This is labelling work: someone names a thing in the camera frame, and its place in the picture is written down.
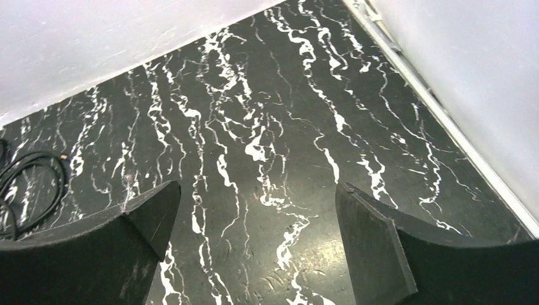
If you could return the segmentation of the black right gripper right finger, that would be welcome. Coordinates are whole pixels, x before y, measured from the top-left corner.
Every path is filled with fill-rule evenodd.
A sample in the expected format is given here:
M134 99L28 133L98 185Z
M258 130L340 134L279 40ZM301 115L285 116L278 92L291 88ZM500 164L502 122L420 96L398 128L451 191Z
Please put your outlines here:
M538 241L442 229L347 182L336 213L357 304L537 304Z

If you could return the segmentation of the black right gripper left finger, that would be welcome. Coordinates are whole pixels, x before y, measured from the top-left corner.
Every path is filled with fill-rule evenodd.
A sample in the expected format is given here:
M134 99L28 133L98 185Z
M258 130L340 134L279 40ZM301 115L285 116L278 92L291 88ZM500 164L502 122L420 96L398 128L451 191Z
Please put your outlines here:
M181 201L175 180L80 220L1 242L2 304L144 304Z

